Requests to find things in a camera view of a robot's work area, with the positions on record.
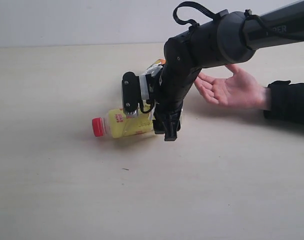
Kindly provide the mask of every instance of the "red bottle cap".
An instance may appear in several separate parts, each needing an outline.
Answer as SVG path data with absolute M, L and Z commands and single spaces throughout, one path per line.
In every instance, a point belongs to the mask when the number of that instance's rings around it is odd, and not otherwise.
M 94 136 L 102 137 L 105 135 L 103 119 L 101 117 L 92 119 L 92 128 Z

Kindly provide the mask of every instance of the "human hand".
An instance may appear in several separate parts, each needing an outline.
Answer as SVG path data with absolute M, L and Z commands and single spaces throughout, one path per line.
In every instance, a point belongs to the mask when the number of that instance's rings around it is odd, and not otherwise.
M 270 109 L 270 90 L 236 64 L 226 65 L 233 76 L 214 78 L 202 72 L 194 84 L 204 99 L 214 105 L 231 108 Z

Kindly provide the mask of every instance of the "plastic bottle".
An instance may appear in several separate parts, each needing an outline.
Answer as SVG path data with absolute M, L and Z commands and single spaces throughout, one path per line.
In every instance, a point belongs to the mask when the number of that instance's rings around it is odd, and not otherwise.
M 122 108 L 110 110 L 105 117 L 92 119 L 93 133 L 96 137 L 110 136 L 114 139 L 138 135 L 153 130 L 149 114 L 141 113 L 137 117 L 127 117 Z

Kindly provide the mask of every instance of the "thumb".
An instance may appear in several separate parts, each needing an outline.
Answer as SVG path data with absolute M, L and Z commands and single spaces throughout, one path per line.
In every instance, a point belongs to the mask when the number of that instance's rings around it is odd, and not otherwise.
M 241 68 L 239 68 L 236 64 L 227 64 L 225 65 L 227 69 L 229 69 L 233 74 L 237 74 Z

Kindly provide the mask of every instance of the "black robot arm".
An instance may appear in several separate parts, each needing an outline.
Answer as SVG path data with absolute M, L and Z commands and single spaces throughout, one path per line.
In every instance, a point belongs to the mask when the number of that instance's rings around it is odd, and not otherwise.
M 199 25 L 193 19 L 181 20 L 177 16 L 180 7 L 195 8 L 212 21 Z M 191 25 L 186 32 L 168 39 L 164 45 L 165 65 L 157 74 L 146 76 L 154 132 L 164 134 L 165 141 L 177 139 L 183 100 L 202 69 L 244 63 L 257 49 L 304 41 L 304 0 L 262 16 L 250 10 L 214 14 L 196 2 L 185 1 L 174 10 L 173 17 L 180 25 Z M 124 76 L 123 107 L 129 113 L 142 102 L 140 94 L 134 94 L 140 90 L 140 81 L 134 74 Z M 136 90 L 130 90 L 124 82 L 132 83 Z M 127 110 L 129 95 L 137 99 L 131 99 L 134 108 Z

